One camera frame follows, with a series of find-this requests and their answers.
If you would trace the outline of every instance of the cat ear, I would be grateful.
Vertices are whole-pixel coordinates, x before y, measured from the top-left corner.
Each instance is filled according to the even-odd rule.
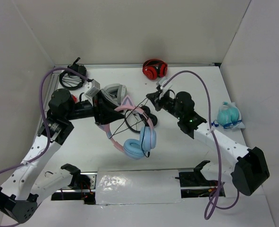
[[[132,99],[131,99],[130,96],[126,96],[126,97],[124,98],[124,100],[122,100],[120,106],[123,106],[123,105],[128,105],[128,106],[132,106],[132,107],[135,108],[135,105],[134,105],[134,103],[133,103],[133,101],[132,101]]]

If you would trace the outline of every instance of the red ear cup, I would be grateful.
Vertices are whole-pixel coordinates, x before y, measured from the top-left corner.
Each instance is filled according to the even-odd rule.
[[[158,76],[160,78],[164,77],[167,74],[168,67],[166,64],[160,63],[158,66]]]
[[[155,80],[157,78],[157,68],[153,65],[144,68],[143,73],[151,80]]]

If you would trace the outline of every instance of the blue ear cup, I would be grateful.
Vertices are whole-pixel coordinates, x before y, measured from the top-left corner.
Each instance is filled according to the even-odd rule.
[[[234,122],[237,122],[239,118],[239,111],[233,106],[229,106],[228,109],[222,110],[219,109],[217,121],[221,125],[227,125]]]
[[[128,139],[124,143],[125,154],[132,159],[141,159],[147,152],[156,147],[156,132],[150,127],[142,127],[140,130],[140,140]]]

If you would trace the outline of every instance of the pink headband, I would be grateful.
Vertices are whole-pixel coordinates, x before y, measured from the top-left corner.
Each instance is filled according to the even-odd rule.
[[[137,112],[139,114],[142,114],[146,119],[147,119],[147,123],[151,129],[151,131],[154,129],[153,123],[151,121],[151,119],[145,114],[145,112],[140,108],[140,107],[135,107],[132,102],[132,100],[130,99],[129,96],[126,96],[125,99],[123,100],[123,104],[126,103],[126,100],[129,101],[130,105],[125,104],[125,105],[121,105],[119,107],[117,107],[115,109],[115,111],[121,111],[121,110],[133,110],[134,112]],[[118,143],[117,141],[114,140],[114,138],[112,137],[112,133],[110,130],[110,124],[105,124],[105,125],[100,125],[99,126],[103,131],[106,132],[108,139],[110,139],[114,145],[114,147],[116,147],[116,149],[120,150],[121,152],[124,153],[124,148],[123,146]]]

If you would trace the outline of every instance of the pink and blue headphones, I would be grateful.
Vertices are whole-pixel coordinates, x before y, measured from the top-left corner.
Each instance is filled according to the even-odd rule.
[[[156,131],[154,130],[151,119],[146,115],[143,109],[141,109],[140,107],[135,108],[134,105],[126,104],[128,99],[129,103],[132,103],[130,97],[126,96],[122,105],[117,107],[115,111],[134,110],[134,112],[142,114],[147,119],[149,127],[144,126],[141,128],[139,140],[128,139],[125,141],[124,146],[122,146],[113,139],[110,130],[110,124],[100,125],[99,127],[106,132],[108,139],[111,140],[114,147],[116,147],[118,150],[125,153],[132,159],[141,159],[147,155],[149,156],[151,149],[154,149],[156,147]]]

